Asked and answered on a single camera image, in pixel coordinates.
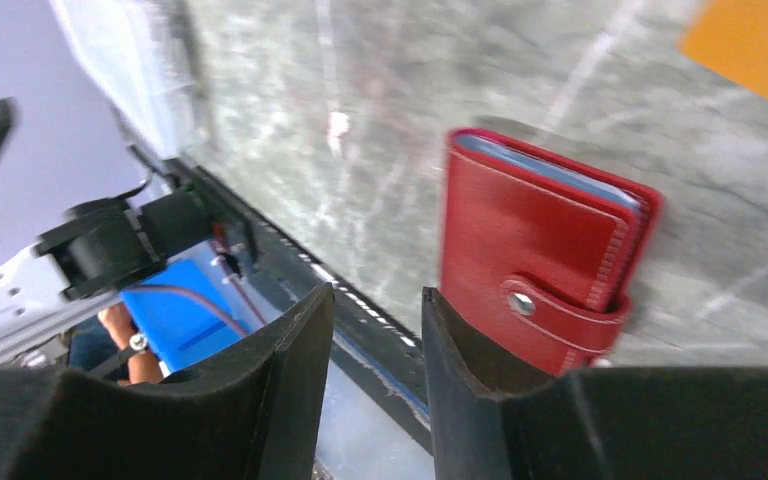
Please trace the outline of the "person forearm with watch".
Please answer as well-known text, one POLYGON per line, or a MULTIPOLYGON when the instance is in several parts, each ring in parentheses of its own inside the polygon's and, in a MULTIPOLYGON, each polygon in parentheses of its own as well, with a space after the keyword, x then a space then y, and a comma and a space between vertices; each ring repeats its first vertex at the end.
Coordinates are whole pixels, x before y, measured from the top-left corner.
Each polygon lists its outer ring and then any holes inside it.
POLYGON ((130 354, 126 362, 128 376, 118 380, 119 385, 157 384, 164 378, 158 358, 148 349, 147 340, 137 331, 122 303, 100 311, 98 318, 117 348, 130 354))

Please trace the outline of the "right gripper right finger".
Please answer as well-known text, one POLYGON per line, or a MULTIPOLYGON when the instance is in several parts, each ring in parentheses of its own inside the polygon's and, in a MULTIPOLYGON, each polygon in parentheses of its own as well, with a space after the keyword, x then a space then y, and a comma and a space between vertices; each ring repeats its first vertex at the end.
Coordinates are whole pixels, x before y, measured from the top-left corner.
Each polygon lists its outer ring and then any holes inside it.
POLYGON ((558 377, 426 288, 439 479, 768 479, 768 368, 612 367, 558 377))

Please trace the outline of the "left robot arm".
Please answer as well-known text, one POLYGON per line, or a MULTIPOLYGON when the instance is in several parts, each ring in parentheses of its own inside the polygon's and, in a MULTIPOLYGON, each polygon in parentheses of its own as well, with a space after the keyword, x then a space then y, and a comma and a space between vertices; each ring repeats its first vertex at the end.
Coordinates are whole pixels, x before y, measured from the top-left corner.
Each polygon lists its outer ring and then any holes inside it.
POLYGON ((206 199, 182 187, 134 207, 139 188, 69 209, 0 265, 0 365, 45 343, 111 295, 163 271, 214 234, 206 199))

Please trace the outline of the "red leather card holder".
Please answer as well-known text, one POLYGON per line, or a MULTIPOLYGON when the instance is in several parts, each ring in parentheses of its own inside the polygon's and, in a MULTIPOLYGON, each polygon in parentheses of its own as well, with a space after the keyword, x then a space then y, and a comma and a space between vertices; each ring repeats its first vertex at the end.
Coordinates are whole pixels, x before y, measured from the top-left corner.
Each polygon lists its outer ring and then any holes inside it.
POLYGON ((452 130, 445 149, 442 294, 550 375, 607 354, 661 194, 486 129, 452 130))

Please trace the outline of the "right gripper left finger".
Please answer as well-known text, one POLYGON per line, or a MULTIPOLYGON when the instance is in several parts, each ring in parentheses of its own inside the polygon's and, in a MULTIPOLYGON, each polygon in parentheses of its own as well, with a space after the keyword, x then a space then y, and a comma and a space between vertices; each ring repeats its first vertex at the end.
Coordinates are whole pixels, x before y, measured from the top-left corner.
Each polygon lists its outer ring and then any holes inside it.
POLYGON ((333 326, 324 283, 158 384, 0 369, 0 479, 308 479, 333 326))

